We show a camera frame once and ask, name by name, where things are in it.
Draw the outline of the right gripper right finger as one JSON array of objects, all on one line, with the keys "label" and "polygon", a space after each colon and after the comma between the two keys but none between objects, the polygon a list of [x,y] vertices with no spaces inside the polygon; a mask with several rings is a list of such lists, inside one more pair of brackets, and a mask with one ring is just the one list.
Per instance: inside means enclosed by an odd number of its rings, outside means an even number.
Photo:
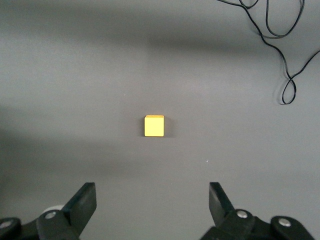
[{"label": "right gripper right finger", "polygon": [[209,184],[208,205],[214,226],[199,240],[316,240],[292,217],[277,215],[268,223],[234,208],[218,182]]}]

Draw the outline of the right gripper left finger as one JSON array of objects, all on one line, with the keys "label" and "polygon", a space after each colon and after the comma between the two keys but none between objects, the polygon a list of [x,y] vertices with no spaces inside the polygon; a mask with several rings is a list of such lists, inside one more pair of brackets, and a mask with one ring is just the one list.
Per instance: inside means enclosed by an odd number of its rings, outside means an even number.
[{"label": "right gripper left finger", "polygon": [[86,182],[61,209],[49,209],[27,224],[0,218],[0,240],[80,240],[96,208],[96,185]]}]

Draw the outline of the yellow wooden block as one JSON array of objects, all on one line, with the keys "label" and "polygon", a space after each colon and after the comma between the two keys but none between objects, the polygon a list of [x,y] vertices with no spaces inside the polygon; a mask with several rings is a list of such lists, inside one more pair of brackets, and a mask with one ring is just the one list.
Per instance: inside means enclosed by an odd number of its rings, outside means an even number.
[{"label": "yellow wooden block", "polygon": [[163,115],[146,115],[144,117],[144,136],[163,137],[165,135],[165,117]]}]

